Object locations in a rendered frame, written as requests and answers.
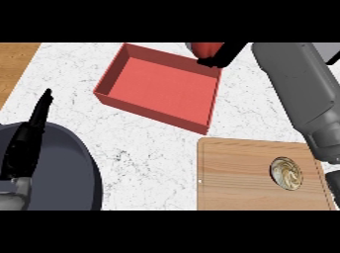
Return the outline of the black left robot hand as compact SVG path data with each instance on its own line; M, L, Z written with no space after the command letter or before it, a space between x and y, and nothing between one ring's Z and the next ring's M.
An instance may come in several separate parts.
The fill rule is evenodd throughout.
M47 89L37 103L31 118L22 122L5 152L0 180L33 177L42 153L43 135L53 103L52 89Z

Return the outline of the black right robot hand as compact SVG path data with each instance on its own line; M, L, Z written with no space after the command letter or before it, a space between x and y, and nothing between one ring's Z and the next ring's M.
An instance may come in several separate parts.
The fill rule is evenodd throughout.
M246 42L223 42L216 55L209 58L198 58L197 62L209 67L225 68L231 64L246 45Z

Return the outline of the red bell pepper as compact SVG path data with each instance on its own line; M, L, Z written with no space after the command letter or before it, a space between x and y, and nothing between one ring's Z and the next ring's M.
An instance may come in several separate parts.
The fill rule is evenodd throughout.
M222 42L188 42L185 45L197 58L209 58L216 55L223 43Z

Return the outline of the red cardboard box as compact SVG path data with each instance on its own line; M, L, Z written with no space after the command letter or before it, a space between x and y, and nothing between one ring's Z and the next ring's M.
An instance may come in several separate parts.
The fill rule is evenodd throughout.
M220 77L195 59L124 43L93 94L104 105L207 134Z

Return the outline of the wooden cutting board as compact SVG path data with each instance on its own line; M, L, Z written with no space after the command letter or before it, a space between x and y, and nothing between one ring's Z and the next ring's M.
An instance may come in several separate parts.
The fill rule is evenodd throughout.
M278 157L300 168L303 182L294 191L271 176ZM197 143L197 180L201 210L336 210L321 163L305 143L204 137Z

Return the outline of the dark grey pot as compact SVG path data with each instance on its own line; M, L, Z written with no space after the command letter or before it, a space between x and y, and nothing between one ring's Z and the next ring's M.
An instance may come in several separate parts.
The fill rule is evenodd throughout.
M0 172L5 152L19 125L0 124ZM0 192L15 191L13 183L0 180ZM64 126L47 123L28 210L99 211L102 195L99 168L84 143Z

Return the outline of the grey appliance with black edge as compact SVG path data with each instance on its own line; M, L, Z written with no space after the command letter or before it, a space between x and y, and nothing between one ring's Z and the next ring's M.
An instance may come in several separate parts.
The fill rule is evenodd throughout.
M340 42L317 42L314 44L327 65L340 59Z

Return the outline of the pale round disc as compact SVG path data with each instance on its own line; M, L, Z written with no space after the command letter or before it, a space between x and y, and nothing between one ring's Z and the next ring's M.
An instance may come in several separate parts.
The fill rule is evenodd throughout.
M288 191L296 191L303 183L299 165L287 157L278 157L271 165L271 175L277 184Z

